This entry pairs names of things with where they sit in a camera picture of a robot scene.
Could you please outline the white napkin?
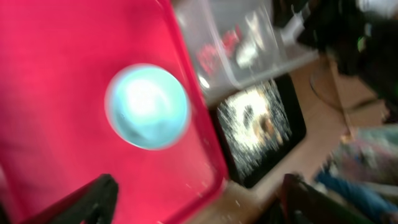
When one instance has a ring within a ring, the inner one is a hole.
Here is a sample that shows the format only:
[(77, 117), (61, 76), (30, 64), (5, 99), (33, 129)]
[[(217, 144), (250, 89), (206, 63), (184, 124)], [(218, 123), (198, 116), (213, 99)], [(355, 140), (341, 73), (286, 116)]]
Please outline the white napkin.
[(245, 69), (254, 65), (257, 60), (259, 52), (257, 44), (253, 40), (246, 40), (236, 51), (236, 63), (239, 68)]

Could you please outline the red snack wrapper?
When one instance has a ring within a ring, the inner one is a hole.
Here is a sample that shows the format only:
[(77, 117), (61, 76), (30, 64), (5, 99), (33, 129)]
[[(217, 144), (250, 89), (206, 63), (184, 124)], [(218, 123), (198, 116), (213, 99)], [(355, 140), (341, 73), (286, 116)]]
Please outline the red snack wrapper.
[[(221, 48), (228, 59), (231, 59), (243, 35), (238, 25), (226, 31), (221, 38)], [(204, 44), (197, 52), (196, 58), (204, 72), (212, 76), (221, 65), (221, 57), (216, 44)]]

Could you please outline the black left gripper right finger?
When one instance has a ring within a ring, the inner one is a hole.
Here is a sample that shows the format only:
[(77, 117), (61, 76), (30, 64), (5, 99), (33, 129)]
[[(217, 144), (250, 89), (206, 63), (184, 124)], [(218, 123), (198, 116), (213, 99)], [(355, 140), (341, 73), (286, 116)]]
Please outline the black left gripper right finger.
[(285, 174), (279, 199), (287, 223), (367, 224), (367, 218), (351, 212), (315, 190), (299, 176)]

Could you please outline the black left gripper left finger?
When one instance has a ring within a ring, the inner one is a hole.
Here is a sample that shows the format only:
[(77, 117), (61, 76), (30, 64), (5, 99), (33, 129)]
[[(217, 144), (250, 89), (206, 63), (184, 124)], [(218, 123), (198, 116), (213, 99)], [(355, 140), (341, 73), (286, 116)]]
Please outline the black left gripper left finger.
[(102, 174), (70, 195), (24, 221), (25, 224), (111, 224), (119, 185)]

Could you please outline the light blue food bowl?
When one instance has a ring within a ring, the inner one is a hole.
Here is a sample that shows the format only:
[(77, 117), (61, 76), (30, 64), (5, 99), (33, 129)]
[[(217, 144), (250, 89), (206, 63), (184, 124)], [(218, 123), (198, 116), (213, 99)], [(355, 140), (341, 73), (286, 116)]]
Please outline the light blue food bowl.
[(180, 81), (166, 69), (148, 63), (130, 65), (115, 74), (106, 89), (104, 110), (121, 139), (147, 151), (178, 143), (192, 113)]

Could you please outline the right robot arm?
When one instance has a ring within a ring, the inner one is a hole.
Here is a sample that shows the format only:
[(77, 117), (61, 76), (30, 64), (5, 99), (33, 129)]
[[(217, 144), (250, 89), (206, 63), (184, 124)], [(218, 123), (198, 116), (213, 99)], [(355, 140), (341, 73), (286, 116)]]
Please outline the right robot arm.
[(335, 58), (340, 74), (359, 77), (397, 122), (397, 2), (289, 1), (272, 3), (275, 27), (284, 28), (294, 14), (308, 8), (296, 41)]

